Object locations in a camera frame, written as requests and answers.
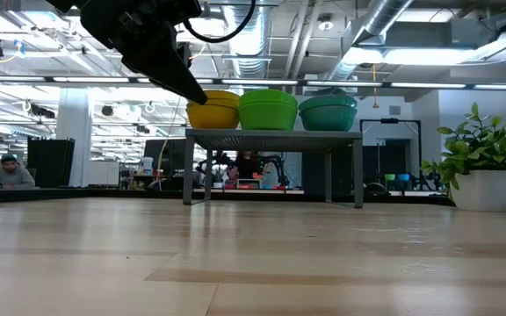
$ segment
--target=black cabinet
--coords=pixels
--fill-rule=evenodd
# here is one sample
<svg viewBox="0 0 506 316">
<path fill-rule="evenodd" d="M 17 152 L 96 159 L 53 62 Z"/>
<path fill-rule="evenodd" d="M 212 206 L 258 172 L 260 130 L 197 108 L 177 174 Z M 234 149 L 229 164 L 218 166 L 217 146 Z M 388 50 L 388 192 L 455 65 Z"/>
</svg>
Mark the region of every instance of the black cabinet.
<svg viewBox="0 0 506 316">
<path fill-rule="evenodd" d="M 302 155 L 302 186 L 306 196 L 325 198 L 325 154 Z M 352 147 L 337 148 L 331 154 L 333 198 L 351 195 Z"/>
<path fill-rule="evenodd" d="M 36 186 L 69 186 L 75 140 L 28 140 L 28 167 L 36 169 Z"/>
</svg>

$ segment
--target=desk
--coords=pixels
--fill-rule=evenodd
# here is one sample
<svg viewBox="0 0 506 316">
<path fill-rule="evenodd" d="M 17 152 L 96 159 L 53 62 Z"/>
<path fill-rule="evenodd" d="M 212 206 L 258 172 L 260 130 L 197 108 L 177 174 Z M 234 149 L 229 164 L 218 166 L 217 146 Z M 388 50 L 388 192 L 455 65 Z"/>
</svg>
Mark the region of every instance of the desk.
<svg viewBox="0 0 506 316">
<path fill-rule="evenodd" d="M 192 204 L 192 163 L 196 143 L 206 149 L 205 200 L 211 197 L 213 151 L 250 150 L 325 153 L 325 199 L 332 202 L 331 153 L 335 148 L 352 146 L 355 207 L 363 206 L 362 133 L 187 129 L 185 135 L 183 190 L 185 205 Z"/>
</svg>

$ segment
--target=yellow bowl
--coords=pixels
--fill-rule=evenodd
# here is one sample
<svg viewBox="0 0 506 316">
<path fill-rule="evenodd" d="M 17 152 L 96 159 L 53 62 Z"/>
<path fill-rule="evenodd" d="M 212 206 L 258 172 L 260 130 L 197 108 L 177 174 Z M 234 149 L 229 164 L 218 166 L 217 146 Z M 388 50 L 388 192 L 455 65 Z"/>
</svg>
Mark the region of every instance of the yellow bowl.
<svg viewBox="0 0 506 316">
<path fill-rule="evenodd" d="M 235 129 L 239 124 L 239 112 L 227 106 L 190 106 L 186 112 L 192 128 Z"/>
<path fill-rule="evenodd" d="M 239 101 L 230 100 L 230 99 L 213 99 L 213 98 L 211 98 L 211 99 L 208 99 L 208 101 L 206 101 L 205 105 L 227 106 L 227 107 L 234 108 L 237 110 L 237 107 L 239 106 Z M 191 107 L 191 106 L 204 106 L 204 105 L 190 101 L 189 104 L 186 106 Z"/>
<path fill-rule="evenodd" d="M 204 93 L 208 97 L 205 105 L 224 105 L 237 109 L 239 105 L 239 96 L 232 92 L 227 92 L 224 90 L 205 90 Z M 189 105 L 194 106 L 201 105 L 196 102 L 192 102 L 189 100 Z"/>
<path fill-rule="evenodd" d="M 239 95 L 224 90 L 206 90 L 204 91 L 204 93 L 206 93 L 206 96 L 209 99 L 213 98 L 213 99 L 227 99 L 239 101 Z"/>
</svg>

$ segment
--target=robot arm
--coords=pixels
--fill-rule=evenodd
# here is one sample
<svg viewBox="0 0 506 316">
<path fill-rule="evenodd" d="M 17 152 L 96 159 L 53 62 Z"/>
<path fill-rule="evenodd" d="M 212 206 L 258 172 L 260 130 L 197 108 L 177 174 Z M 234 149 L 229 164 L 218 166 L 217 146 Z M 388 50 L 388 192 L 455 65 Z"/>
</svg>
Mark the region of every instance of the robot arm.
<svg viewBox="0 0 506 316">
<path fill-rule="evenodd" d="M 177 44 L 174 25 L 184 23 L 199 40 L 219 43 L 233 38 L 249 22 L 256 0 L 251 0 L 248 16 L 235 31 L 218 39 L 196 33 L 189 18 L 202 13 L 198 0 L 47 0 L 62 12 L 76 6 L 83 27 L 106 47 L 118 50 L 122 63 L 135 73 L 166 90 L 204 104 L 206 94 L 189 67 L 191 51 Z"/>
</svg>

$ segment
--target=white pillar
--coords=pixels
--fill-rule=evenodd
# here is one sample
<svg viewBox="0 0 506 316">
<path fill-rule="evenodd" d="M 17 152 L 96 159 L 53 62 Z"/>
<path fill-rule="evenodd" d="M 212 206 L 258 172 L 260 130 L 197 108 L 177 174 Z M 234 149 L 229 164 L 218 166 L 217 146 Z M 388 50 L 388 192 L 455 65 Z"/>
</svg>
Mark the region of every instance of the white pillar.
<svg viewBox="0 0 506 316">
<path fill-rule="evenodd" d="M 89 98 L 89 89 L 61 89 L 56 139 L 76 140 L 70 186 L 87 186 L 92 125 L 93 104 Z"/>
</svg>

